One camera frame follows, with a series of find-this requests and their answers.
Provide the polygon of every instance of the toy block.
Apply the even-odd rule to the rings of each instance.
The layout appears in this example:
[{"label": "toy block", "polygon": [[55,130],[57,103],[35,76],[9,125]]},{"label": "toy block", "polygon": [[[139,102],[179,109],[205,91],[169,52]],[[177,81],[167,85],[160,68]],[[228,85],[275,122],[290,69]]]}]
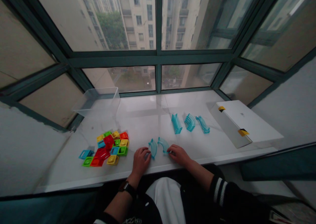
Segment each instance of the toy block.
[{"label": "toy block", "polygon": [[99,148],[94,157],[99,158],[100,160],[105,160],[110,156],[110,153],[108,150],[106,150],[105,148]]},{"label": "toy block", "polygon": [[117,165],[119,162],[119,157],[117,155],[112,155],[108,158],[106,162],[108,165]]},{"label": "toy block", "polygon": [[83,150],[79,156],[79,159],[86,159],[87,156],[92,156],[93,155],[93,151],[92,150]]},{"label": "toy block", "polygon": [[91,162],[93,160],[93,156],[86,157],[85,161],[83,162],[82,166],[90,166]]},{"label": "toy block", "polygon": [[105,147],[105,143],[102,140],[102,141],[98,142],[98,148],[103,148],[103,147]]},{"label": "toy block", "polygon": [[109,135],[111,135],[111,134],[112,134],[111,131],[107,131],[107,132],[104,134],[104,137],[107,137],[107,136],[109,136]]},{"label": "toy block", "polygon": [[117,131],[112,133],[112,137],[113,137],[114,140],[120,139],[119,133]]},{"label": "toy block", "polygon": [[117,155],[119,152],[119,147],[113,147],[111,150],[111,155]]},{"label": "toy block", "polygon": [[120,143],[121,143],[121,140],[120,140],[120,139],[115,140],[113,147],[119,147],[119,144],[120,144]]},{"label": "toy block", "polygon": [[128,139],[128,135],[127,135],[127,132],[123,132],[119,135],[119,137],[122,139]]},{"label": "toy block", "polygon": [[127,152],[127,147],[119,147],[118,156],[127,156]]},{"label": "toy block", "polygon": [[119,144],[120,147],[128,147],[129,141],[127,139],[121,140],[121,143]]},{"label": "toy block", "polygon": [[94,158],[92,159],[92,161],[91,161],[90,166],[93,166],[93,167],[100,167],[100,166],[103,165],[103,162],[104,162],[104,160],[99,159],[99,158],[97,158],[97,157],[94,157]]},{"label": "toy block", "polygon": [[98,137],[96,138],[96,141],[97,141],[97,142],[100,142],[100,141],[102,141],[102,140],[103,140],[103,134],[100,135],[100,136],[98,136]]}]

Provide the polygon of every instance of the window pane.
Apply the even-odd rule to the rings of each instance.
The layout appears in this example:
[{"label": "window pane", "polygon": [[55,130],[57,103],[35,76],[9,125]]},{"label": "window pane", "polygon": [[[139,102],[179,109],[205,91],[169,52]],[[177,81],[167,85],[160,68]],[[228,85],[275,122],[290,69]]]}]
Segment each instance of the window pane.
[{"label": "window pane", "polygon": [[316,47],[316,0],[278,0],[242,57],[288,71]]},{"label": "window pane", "polygon": [[163,90],[208,87],[220,67],[221,63],[193,64],[193,65],[163,65]]},{"label": "window pane", "polygon": [[95,88],[118,87],[120,93],[155,91],[155,66],[83,69]]},{"label": "window pane", "polygon": [[148,21],[156,48],[155,0],[39,1],[73,51],[149,50]]},{"label": "window pane", "polygon": [[83,93],[68,75],[63,74],[22,99],[20,103],[49,120],[67,127],[76,115],[71,108],[82,95]]},{"label": "window pane", "polygon": [[234,66],[220,89],[232,100],[248,105],[273,82],[268,81],[238,66]]},{"label": "window pane", "polygon": [[0,51],[0,88],[55,63],[2,1]]},{"label": "window pane", "polygon": [[[162,50],[230,49],[253,0],[163,0]],[[183,45],[177,45],[183,33]]]}]

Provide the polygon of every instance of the person's right hand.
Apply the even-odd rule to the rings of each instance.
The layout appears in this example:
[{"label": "person's right hand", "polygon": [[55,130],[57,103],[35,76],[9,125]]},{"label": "person's right hand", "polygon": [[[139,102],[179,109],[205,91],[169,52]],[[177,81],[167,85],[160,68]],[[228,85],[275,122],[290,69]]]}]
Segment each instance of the person's right hand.
[{"label": "person's right hand", "polygon": [[168,149],[167,152],[169,153],[169,156],[175,160],[176,163],[179,165],[187,168],[188,165],[192,162],[192,159],[189,157],[189,155],[185,152],[185,150],[175,144],[172,144]]}]

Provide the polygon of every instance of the tree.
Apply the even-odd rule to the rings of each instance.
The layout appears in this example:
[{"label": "tree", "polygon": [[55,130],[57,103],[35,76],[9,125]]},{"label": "tree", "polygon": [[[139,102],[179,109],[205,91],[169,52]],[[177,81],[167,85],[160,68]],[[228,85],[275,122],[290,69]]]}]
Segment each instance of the tree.
[{"label": "tree", "polygon": [[126,49],[122,18],[119,12],[96,13],[109,49]]}]

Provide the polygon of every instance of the blue plastic track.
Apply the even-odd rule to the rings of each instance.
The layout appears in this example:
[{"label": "blue plastic track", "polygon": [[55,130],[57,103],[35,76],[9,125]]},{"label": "blue plastic track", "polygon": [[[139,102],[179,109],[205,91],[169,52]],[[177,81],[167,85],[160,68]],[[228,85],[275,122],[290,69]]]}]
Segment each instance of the blue plastic track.
[{"label": "blue plastic track", "polygon": [[158,138],[158,144],[160,144],[163,149],[164,149],[164,153],[167,153],[167,149],[169,148],[169,144],[166,142],[166,140],[164,140],[163,138]]},{"label": "blue plastic track", "polygon": [[197,119],[197,121],[200,122],[200,125],[201,125],[201,128],[202,128],[202,130],[203,130],[203,133],[205,133],[205,134],[206,134],[206,133],[210,133],[210,127],[208,127],[208,126],[206,125],[204,119],[203,119],[201,116],[195,117],[195,118]]},{"label": "blue plastic track", "polygon": [[154,139],[151,139],[148,145],[150,146],[151,158],[155,159],[155,155],[157,154],[157,143]]},{"label": "blue plastic track", "polygon": [[178,114],[175,114],[171,116],[171,121],[173,123],[173,127],[174,127],[174,133],[175,134],[179,134],[181,133],[182,130],[182,126],[180,124],[179,118],[178,118]]},{"label": "blue plastic track", "polygon": [[187,117],[184,120],[184,123],[187,125],[187,130],[189,130],[190,132],[193,131],[193,129],[195,128],[195,119],[194,116],[191,114],[188,114]]}]

